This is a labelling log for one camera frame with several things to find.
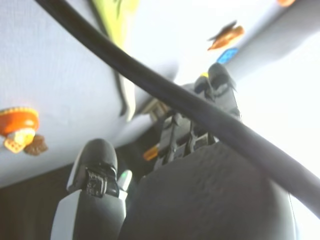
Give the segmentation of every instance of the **cable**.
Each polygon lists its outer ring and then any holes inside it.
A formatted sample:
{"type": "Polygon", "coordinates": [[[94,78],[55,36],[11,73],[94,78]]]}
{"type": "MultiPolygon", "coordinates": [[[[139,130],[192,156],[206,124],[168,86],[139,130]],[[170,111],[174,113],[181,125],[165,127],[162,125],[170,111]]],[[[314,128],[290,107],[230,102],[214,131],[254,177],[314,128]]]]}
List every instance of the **cable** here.
{"type": "Polygon", "coordinates": [[[165,102],[263,171],[320,218],[320,179],[238,120],[145,67],[90,26],[64,0],[36,0],[106,64],[165,102]]]}

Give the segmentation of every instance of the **orange bowl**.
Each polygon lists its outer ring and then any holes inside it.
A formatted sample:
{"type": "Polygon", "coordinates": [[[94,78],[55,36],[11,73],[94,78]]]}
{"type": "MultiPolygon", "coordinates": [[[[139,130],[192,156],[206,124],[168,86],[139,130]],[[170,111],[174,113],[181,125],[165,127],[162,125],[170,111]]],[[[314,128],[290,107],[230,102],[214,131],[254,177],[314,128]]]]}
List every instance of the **orange bowl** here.
{"type": "Polygon", "coordinates": [[[6,137],[19,129],[39,128],[38,113],[28,107],[13,107],[0,111],[0,135],[6,137]]]}

